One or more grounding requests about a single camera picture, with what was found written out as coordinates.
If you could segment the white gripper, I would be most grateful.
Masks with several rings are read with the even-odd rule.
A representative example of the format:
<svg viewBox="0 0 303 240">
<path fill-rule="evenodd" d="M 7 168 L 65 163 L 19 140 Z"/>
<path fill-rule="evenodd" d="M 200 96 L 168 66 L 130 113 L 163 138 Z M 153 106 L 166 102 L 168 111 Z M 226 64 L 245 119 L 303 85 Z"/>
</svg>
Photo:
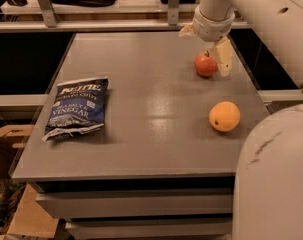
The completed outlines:
<svg viewBox="0 0 303 240">
<path fill-rule="evenodd" d="M 200 7 L 195 9 L 193 21 L 186 24 L 179 31 L 180 37 L 198 36 L 205 42 L 216 42 L 214 53 L 218 63 L 219 72 L 223 77 L 230 74 L 232 70 L 232 45 L 228 37 L 235 13 L 232 6 L 227 11 L 223 20 L 212 20 L 205 16 Z"/>
</svg>

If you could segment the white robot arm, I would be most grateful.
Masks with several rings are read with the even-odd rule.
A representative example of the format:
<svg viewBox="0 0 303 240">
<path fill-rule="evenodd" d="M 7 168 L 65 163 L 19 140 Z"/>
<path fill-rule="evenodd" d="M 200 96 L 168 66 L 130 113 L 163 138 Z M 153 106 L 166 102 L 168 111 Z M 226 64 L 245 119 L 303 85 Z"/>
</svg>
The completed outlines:
<svg viewBox="0 0 303 240">
<path fill-rule="evenodd" d="M 200 0 L 190 23 L 206 42 L 241 15 L 303 95 L 303 0 Z M 232 240 L 303 240 L 303 103 L 261 121 L 246 138 L 234 184 Z"/>
</svg>

